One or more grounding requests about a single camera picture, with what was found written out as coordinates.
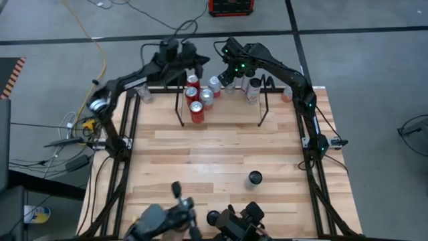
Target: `wooden tabletop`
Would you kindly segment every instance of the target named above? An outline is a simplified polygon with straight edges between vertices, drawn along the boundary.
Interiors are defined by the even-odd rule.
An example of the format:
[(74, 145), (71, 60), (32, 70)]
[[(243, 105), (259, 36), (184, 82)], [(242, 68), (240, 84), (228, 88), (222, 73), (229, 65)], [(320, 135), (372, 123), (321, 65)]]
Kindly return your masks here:
[[(326, 90), (316, 88), (316, 95), (318, 107), (334, 127)], [(303, 156), (294, 107), (292, 103), (282, 102), (280, 94), (268, 94), (268, 100), (270, 111), (261, 127), (255, 124), (201, 124), (182, 127), (174, 111), (175, 94), (154, 94), (152, 104), (142, 103), (120, 236), (124, 235), (133, 219), (139, 217), (148, 205), (158, 203), (166, 208), (175, 205), (171, 183), (180, 181), (183, 196), (191, 196), (195, 200), (197, 221), (204, 238), (212, 238), (218, 233), (218, 230), (206, 222), (206, 215), (210, 210), (221, 212), (228, 204), (233, 204), (240, 211), (251, 201), (257, 202), (265, 212), (262, 222), (272, 238), (316, 237), (306, 172), (298, 169)], [(116, 128), (120, 124), (123, 106), (124, 94), (115, 111)], [(321, 131), (327, 137), (334, 137), (320, 115), (318, 120)], [(343, 162), (340, 151), (329, 149), (327, 154)], [(95, 155), (93, 177), (107, 156), (105, 151)], [(100, 172), (94, 217), (105, 204), (112, 162), (109, 160)], [(332, 205), (355, 232), (361, 233), (345, 170), (327, 157), (323, 158), (323, 164)], [(253, 170), (263, 174), (263, 182), (255, 190), (248, 191), (244, 188), (244, 180)], [(93, 178), (90, 184), (91, 206), (94, 200), (94, 182)], [(88, 192), (79, 225), (86, 212), (87, 202)], [(324, 232), (328, 233), (321, 203), (320, 209)], [(108, 233), (112, 232), (115, 215), (116, 206), (110, 213)], [(88, 228), (89, 220), (90, 215), (82, 230)]]

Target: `red soda can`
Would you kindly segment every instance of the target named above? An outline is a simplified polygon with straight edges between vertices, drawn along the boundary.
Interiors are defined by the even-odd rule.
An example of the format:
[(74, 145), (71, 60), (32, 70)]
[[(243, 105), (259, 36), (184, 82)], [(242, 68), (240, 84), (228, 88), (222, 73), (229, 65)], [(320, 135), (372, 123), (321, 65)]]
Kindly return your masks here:
[(248, 104), (256, 104), (259, 100), (261, 89), (261, 80), (258, 78), (252, 78), (249, 81), (248, 89), (247, 89), (247, 103)]
[(190, 104), (190, 113), (193, 123), (201, 124), (204, 121), (203, 105), (199, 101), (193, 101)]
[(211, 110), (214, 104), (214, 93), (210, 88), (204, 88), (201, 90), (199, 100), (203, 105), (204, 110)]
[(189, 75), (189, 77), (187, 77), (187, 86), (195, 87), (197, 90), (199, 90), (201, 88), (201, 83), (199, 82), (198, 77), (192, 74), (192, 75)]
[(187, 106), (190, 106), (193, 101), (198, 101), (198, 90), (195, 87), (188, 87), (185, 91)]
[(214, 98), (217, 98), (220, 96), (221, 85), (220, 85), (220, 80), (216, 76), (213, 76), (209, 79), (208, 87), (213, 91)]

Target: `silver can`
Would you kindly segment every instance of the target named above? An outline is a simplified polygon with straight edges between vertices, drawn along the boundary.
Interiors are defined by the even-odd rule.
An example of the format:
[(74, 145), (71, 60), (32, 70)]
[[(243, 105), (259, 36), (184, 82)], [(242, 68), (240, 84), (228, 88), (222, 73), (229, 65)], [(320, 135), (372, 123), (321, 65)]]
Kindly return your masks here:
[(250, 77), (247, 77), (247, 76), (242, 77), (241, 92), (244, 94), (247, 94), (249, 79)]
[(261, 80), (258, 78), (252, 78), (248, 84), (247, 90), (247, 103), (256, 104), (259, 100), (261, 89)]
[(221, 85), (220, 85), (220, 80), (216, 76), (213, 76), (209, 79), (208, 87), (213, 91), (214, 98), (217, 98), (220, 96)]
[(142, 101), (144, 103), (152, 103), (153, 102), (153, 95), (150, 93), (150, 90), (148, 89), (147, 84), (143, 84), (142, 86), (134, 87)]
[(233, 94), (235, 92), (235, 87), (236, 87), (236, 81), (233, 81), (232, 83), (225, 86), (226, 94)]
[(201, 90), (199, 95), (199, 100), (201, 101), (204, 110), (211, 110), (214, 103), (214, 93), (210, 88), (204, 88)]

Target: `yellow cable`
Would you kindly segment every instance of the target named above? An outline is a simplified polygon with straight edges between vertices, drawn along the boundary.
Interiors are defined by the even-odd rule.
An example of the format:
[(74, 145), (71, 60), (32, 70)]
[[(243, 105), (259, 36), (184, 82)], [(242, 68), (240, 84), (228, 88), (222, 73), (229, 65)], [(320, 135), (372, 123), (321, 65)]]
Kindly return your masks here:
[[(102, 50), (102, 48), (98, 44), (98, 42), (95, 41), (86, 32), (85, 27), (83, 26), (82, 22), (79, 20), (78, 16), (76, 16), (76, 14), (73, 12), (73, 10), (70, 8), (70, 6), (67, 4), (67, 0), (62, 0), (62, 3), (68, 8), (68, 11), (70, 11), (70, 13), (74, 16), (74, 18), (76, 19), (76, 21), (79, 23), (79, 25), (82, 28), (82, 31), (84, 32), (84, 34), (86, 35), (86, 37), (88, 39), (92, 40), (96, 44), (96, 47), (98, 48), (98, 50), (101, 53), (101, 56), (102, 56), (102, 70), (101, 70), (101, 73), (96, 78), (96, 80), (100, 80), (103, 77), (104, 73), (106, 72), (106, 56), (104, 54), (104, 51)], [(91, 88), (89, 89), (88, 93), (86, 94), (85, 101), (83, 102), (82, 106), (80, 107), (80, 110), (79, 110), (79, 112), (77, 114), (77, 117), (76, 117), (76, 120), (74, 122), (74, 126), (77, 125), (77, 122), (79, 121), (80, 115), (82, 114), (83, 109), (85, 108), (85, 103), (88, 101), (89, 95), (92, 93), (92, 91), (93, 91), (94, 88), (95, 88), (95, 84), (92, 84)], [(76, 136), (76, 128), (73, 128), (73, 135)]]

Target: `soda can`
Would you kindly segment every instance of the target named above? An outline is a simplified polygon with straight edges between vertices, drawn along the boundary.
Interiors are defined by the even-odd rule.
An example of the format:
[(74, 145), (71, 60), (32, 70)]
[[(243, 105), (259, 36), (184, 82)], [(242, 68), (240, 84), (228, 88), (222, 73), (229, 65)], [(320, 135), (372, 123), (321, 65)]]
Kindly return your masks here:
[(249, 77), (247, 76), (242, 77), (241, 92), (244, 94), (247, 94), (248, 83), (249, 83)]
[(196, 75), (191, 74), (189, 77), (187, 77), (187, 86), (195, 87), (197, 90), (199, 90), (201, 88), (201, 83)]
[(193, 101), (198, 101), (198, 90), (195, 87), (188, 87), (185, 91), (187, 106), (190, 106)]
[(140, 96), (142, 101), (144, 101), (144, 103), (148, 104), (148, 103), (153, 102), (153, 95), (148, 90), (147, 84), (143, 84), (142, 86), (134, 87), (134, 89), (136, 90), (136, 92), (138, 93), (138, 95)]
[(201, 124), (204, 121), (203, 105), (199, 101), (193, 101), (190, 104), (190, 113), (193, 123)]
[(254, 77), (254, 75), (255, 75), (255, 72), (253, 70), (248, 70), (245, 73), (245, 75), (242, 77), (242, 82), (241, 82), (242, 93), (247, 94), (249, 80), (251, 80), (251, 78)]
[(204, 110), (211, 110), (214, 104), (214, 93), (210, 88), (204, 88), (201, 90), (199, 100), (203, 105)]
[(247, 190), (252, 190), (256, 188), (261, 181), (263, 180), (263, 176), (259, 171), (252, 171), (249, 173), (248, 177), (245, 179), (244, 187)]
[(248, 90), (247, 90), (248, 104), (253, 105), (257, 103), (257, 101), (259, 100), (260, 89), (261, 89), (261, 80), (258, 78), (252, 78), (249, 81)]
[(226, 94), (233, 94), (235, 92), (235, 87), (236, 87), (236, 81), (233, 81), (232, 83), (225, 86)]
[(293, 90), (290, 86), (286, 85), (284, 91), (281, 94), (281, 99), (284, 102), (290, 102), (293, 100)]
[(221, 85), (220, 85), (220, 80), (216, 76), (213, 76), (209, 79), (208, 87), (213, 91), (214, 98), (217, 98), (220, 96)]

